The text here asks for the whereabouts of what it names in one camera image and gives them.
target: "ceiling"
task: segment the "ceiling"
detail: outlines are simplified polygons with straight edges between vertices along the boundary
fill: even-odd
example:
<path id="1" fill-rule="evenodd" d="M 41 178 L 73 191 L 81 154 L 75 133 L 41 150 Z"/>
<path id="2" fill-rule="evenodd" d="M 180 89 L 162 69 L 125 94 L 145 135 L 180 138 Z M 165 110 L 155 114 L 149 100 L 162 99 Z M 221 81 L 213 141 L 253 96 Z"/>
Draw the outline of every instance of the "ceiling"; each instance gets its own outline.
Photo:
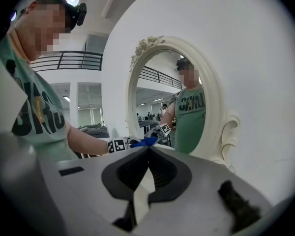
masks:
<path id="1" fill-rule="evenodd" d="M 161 103 L 170 100 L 173 97 L 173 93 L 163 92 L 148 88 L 137 88 L 136 92 L 136 105 L 143 104 L 143 103 Z"/>
<path id="2" fill-rule="evenodd" d="M 52 84 L 53 89 L 56 91 L 64 109 L 69 109 L 69 102 L 65 100 L 64 96 L 70 96 L 70 84 Z M 147 88 L 137 88 L 136 104 L 151 103 L 153 100 L 164 98 L 158 102 L 165 102 L 172 98 L 174 94 L 162 92 Z M 80 109 L 102 107 L 102 89 L 101 84 L 80 84 L 78 92 L 78 105 Z"/>

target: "man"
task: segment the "man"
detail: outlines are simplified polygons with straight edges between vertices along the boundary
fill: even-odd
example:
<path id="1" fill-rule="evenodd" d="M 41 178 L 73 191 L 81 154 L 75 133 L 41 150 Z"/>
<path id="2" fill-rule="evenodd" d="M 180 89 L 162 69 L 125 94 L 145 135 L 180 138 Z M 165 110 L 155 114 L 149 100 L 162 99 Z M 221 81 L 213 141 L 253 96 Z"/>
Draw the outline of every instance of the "man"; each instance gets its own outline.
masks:
<path id="1" fill-rule="evenodd" d="M 167 104 L 163 104 L 162 108 L 158 111 L 160 120 L 162 120 L 162 117 L 165 115 L 166 109 Z"/>
<path id="2" fill-rule="evenodd" d="M 171 99 L 160 124 L 171 126 L 176 118 L 175 150 L 189 154 L 198 145 L 205 125 L 205 94 L 194 66 L 186 58 L 177 65 L 179 77 L 186 88 Z"/>
<path id="3" fill-rule="evenodd" d="M 53 88 L 29 64 L 47 51 L 60 33 L 77 23 L 76 8 L 65 0 L 36 0 L 0 41 L 0 60 L 27 94 L 12 132 L 27 140 L 37 153 L 49 153 L 57 162 L 83 154 L 108 153 L 107 143 L 83 133 L 64 120 Z"/>

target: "mirror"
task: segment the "mirror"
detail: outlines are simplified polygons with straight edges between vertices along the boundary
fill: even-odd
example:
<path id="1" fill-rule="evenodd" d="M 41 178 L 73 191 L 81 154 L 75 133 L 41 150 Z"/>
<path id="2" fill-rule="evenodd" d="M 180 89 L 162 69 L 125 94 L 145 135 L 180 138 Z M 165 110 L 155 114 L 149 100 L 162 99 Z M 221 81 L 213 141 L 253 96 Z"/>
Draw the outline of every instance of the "mirror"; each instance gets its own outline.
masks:
<path id="1" fill-rule="evenodd" d="M 166 50 L 144 65 L 136 88 L 139 135 L 164 123 L 171 131 L 159 144 L 190 154 L 206 120 L 205 93 L 199 71 L 181 53 Z"/>
<path id="2" fill-rule="evenodd" d="M 195 124 L 196 122 L 192 122 L 190 127 L 188 127 L 190 123 L 182 123 L 181 125 L 183 128 L 181 130 L 183 130 L 183 132 L 190 132 L 190 136 L 183 133 L 180 134 L 180 132 L 178 133 L 176 132 L 177 130 L 175 130 L 174 137 L 176 141 L 173 142 L 174 145 L 172 144 L 171 147 L 179 147 L 179 144 L 175 145 L 175 142 L 177 142 L 177 135 L 178 138 L 181 135 L 186 139 L 185 143 L 182 143 L 182 147 L 184 148 L 179 149 L 185 154 L 210 160 L 222 164 L 227 168 L 231 166 L 229 153 L 230 150 L 236 146 L 237 130 L 240 120 L 238 113 L 235 110 L 227 110 L 219 77 L 213 65 L 200 50 L 180 38 L 150 36 L 139 41 L 138 46 L 135 48 L 134 55 L 131 57 L 129 72 L 130 74 L 128 75 L 128 80 L 126 82 L 125 105 L 127 128 L 131 136 L 139 137 L 140 139 L 144 138 L 144 128 L 142 129 L 142 127 L 140 127 L 138 115 L 141 116 L 141 119 L 146 119 L 150 112 L 149 109 L 151 109 L 151 111 L 153 110 L 153 105 L 155 103 L 153 100 L 161 99 L 161 95 L 164 92 L 171 93 L 172 98 L 176 94 L 173 100 L 179 104 L 172 105 L 172 99 L 169 99 L 169 95 L 166 95 L 168 99 L 161 99 L 161 102 L 159 102 L 160 104 L 157 105 L 156 108 L 160 111 L 160 108 L 163 108 L 163 105 L 161 105 L 162 101 L 170 101 L 171 104 L 167 104 L 168 107 L 165 109 L 166 112 L 164 115 L 166 119 L 166 113 L 167 116 L 169 116 L 169 113 L 172 113 L 171 118 L 166 121 L 166 123 L 168 122 L 172 128 L 169 129 L 169 131 L 173 134 L 172 130 L 174 130 L 174 126 L 172 122 L 174 118 L 178 122 L 178 125 L 180 125 L 179 118 L 185 118 L 185 116 L 188 115 L 190 116 L 190 114 L 197 112 L 199 108 L 202 110 L 202 116 L 199 115 L 200 119 L 197 121 L 198 125 L 201 127 L 198 129 L 198 125 Z M 165 74 L 165 78 L 161 76 L 159 79 L 160 73 Z M 184 92 L 186 91 L 186 87 L 191 89 L 190 93 L 196 92 L 193 91 L 193 89 L 198 89 L 201 91 L 201 94 L 199 91 L 195 94 L 188 94 L 185 96 Z M 146 101 L 149 100 L 149 102 L 145 102 L 143 99 L 139 101 L 140 97 L 142 98 L 140 95 L 142 94 L 142 92 L 140 92 L 142 88 L 157 90 L 160 92 L 155 92 L 154 99 L 146 99 Z M 137 108 L 140 107 L 143 109 L 143 113 L 140 112 L 140 110 L 137 111 Z M 177 113 L 180 113 L 181 116 L 175 116 L 176 109 Z M 150 114 L 157 117 L 158 113 L 155 113 L 155 111 L 152 112 L 153 113 L 150 112 Z M 224 126 L 229 121 L 236 122 L 236 126 L 234 126 L 235 128 L 224 130 Z M 193 129 L 197 130 L 197 134 L 192 132 Z M 190 137 L 192 137 L 192 142 L 189 143 L 188 140 Z"/>

